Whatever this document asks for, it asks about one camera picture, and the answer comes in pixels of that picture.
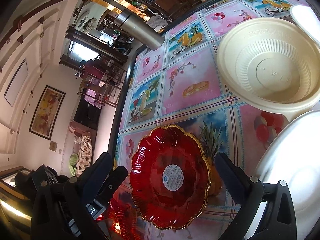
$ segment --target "beige plastic bowl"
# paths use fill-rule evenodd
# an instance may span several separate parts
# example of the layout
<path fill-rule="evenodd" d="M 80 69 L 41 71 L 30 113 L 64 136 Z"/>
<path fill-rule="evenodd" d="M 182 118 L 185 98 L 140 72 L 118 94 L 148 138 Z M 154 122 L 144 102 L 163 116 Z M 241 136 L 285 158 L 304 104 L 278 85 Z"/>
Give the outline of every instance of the beige plastic bowl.
<path fill-rule="evenodd" d="M 289 122 L 320 100 L 320 50 L 288 21 L 265 17 L 239 24 L 220 43 L 217 64 L 236 96 Z"/>

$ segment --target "pineapple leaves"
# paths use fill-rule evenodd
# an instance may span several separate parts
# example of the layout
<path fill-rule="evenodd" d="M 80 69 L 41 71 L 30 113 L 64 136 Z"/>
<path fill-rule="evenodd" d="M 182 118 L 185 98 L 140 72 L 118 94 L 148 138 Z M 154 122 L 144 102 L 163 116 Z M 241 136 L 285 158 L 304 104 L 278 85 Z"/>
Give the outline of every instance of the pineapple leaves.
<path fill-rule="evenodd" d="M 199 32 L 199 29 L 200 29 L 200 24 L 198 23 L 198 24 L 193 25 L 192 27 L 190 27 L 189 33 L 191 35 L 196 35 Z"/>
<path fill-rule="evenodd" d="M 204 148 L 204 154 L 207 158 L 210 158 L 212 161 L 217 153 L 220 153 L 220 148 L 223 145 L 221 139 L 221 128 L 217 130 L 216 127 L 213 127 L 213 124 L 210 123 L 210 127 L 204 123 L 204 126 L 201 128 L 200 141 Z"/>

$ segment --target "window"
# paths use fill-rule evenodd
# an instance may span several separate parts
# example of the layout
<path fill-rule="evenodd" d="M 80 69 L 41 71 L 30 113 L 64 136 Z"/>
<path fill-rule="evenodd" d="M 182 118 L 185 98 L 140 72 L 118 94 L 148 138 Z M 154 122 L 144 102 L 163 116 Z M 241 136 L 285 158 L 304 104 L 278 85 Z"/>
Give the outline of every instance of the window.
<path fill-rule="evenodd" d="M 99 53 L 97 53 L 91 49 L 88 49 L 85 46 L 82 46 L 81 44 L 76 43 L 76 42 L 73 44 L 73 46 L 71 44 L 70 48 L 71 48 L 70 57 L 74 58 L 78 61 L 95 59 L 99 55 Z"/>

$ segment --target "gold rim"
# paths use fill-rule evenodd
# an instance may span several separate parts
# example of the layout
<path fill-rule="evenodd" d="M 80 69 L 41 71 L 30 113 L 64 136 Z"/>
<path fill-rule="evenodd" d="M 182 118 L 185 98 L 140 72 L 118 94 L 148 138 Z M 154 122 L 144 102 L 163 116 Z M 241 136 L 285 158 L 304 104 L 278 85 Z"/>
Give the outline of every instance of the gold rim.
<path fill-rule="evenodd" d="M 186 223 L 183 227 L 179 227 L 179 228 L 177 228 L 177 227 L 171 227 L 171 226 L 170 226 L 170 227 L 166 227 L 166 228 L 161 228 L 161 227 L 158 227 L 158 226 L 157 226 L 154 222 L 152 222 L 151 220 L 145 218 L 145 217 L 141 214 L 140 207 L 137 205 L 137 203 L 136 203 L 137 201 L 136 201 L 136 200 L 133 198 L 133 196 L 132 196 L 132 186 L 131 186 L 131 183 L 130 183 L 130 175 L 131 175 L 131 172 L 130 172 L 130 173 L 129 173 L 129 185 L 130 185 L 130 187 L 131 187 L 131 198 L 132 198 L 134 204 L 138 207 L 139 213 L 140 213 L 140 215 L 142 216 L 142 218 L 143 218 L 144 220 L 148 221 L 148 222 L 151 222 L 156 228 L 158 228 L 158 229 L 160 229 L 160 230 L 167 230 L 167 229 L 176 229 L 176 230 L 179 230 L 179 229 L 183 229 L 183 228 L 186 228 L 187 226 L 189 226 L 189 225 L 191 224 L 191 222 L 192 222 L 196 217 L 198 217 L 198 216 L 201 215 L 201 213 L 204 211 L 205 207 L 207 206 L 208 198 L 209 198 L 209 188 L 210 188 L 210 185 L 211 185 L 211 168 L 210 168 L 210 165 L 209 165 L 209 163 L 208 163 L 207 158 L 204 156 L 204 151 L 203 151 L 203 148 L 202 148 L 202 145 L 201 145 L 200 141 L 199 141 L 198 138 L 195 137 L 193 134 L 187 133 L 187 132 L 186 132 L 185 130 L 183 130 L 180 126 L 175 125 L 175 124 L 170 124 L 170 125 L 166 125 L 166 126 L 158 126 L 158 127 L 155 127 L 155 128 L 153 128 L 153 129 L 151 130 L 151 132 L 150 132 L 147 136 L 143 137 L 143 138 L 140 140 L 139 144 L 138 144 L 138 149 L 137 149 L 137 151 L 132 155 L 132 158 L 131 158 L 131 167 L 132 167 L 132 159 L 133 159 L 133 157 L 136 155 L 136 153 L 138 152 L 138 150 L 139 150 L 139 148 L 140 148 L 140 143 L 141 143 L 141 141 L 142 141 L 144 138 L 149 137 L 149 136 L 152 134 L 152 132 L 153 132 L 154 130 L 156 130 L 156 129 L 164 129 L 164 130 L 166 130 L 166 129 L 170 128 L 170 127 L 178 128 L 180 131 L 183 132 L 184 135 L 191 137 L 191 138 L 197 143 L 197 145 L 198 145 L 198 147 L 199 147 L 199 150 L 200 150 L 201 157 L 202 157 L 202 159 L 204 160 L 205 165 L 207 166 L 207 171 L 208 171 L 208 184 L 207 184 L 206 190 L 204 191 L 204 202 L 203 202 L 202 208 L 200 209 L 200 211 L 199 211 L 197 214 L 193 215 L 193 216 L 190 218 L 190 220 L 188 221 L 188 223 Z"/>

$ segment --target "plate sticker label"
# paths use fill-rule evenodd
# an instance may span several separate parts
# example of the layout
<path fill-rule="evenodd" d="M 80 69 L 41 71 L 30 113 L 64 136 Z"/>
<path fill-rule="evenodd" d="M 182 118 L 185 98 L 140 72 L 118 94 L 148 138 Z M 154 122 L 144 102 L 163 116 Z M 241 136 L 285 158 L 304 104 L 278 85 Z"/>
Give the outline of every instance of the plate sticker label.
<path fill-rule="evenodd" d="M 176 191 L 183 184 L 183 172 L 179 166 L 171 164 L 164 169 L 162 174 L 162 182 L 166 189 Z"/>

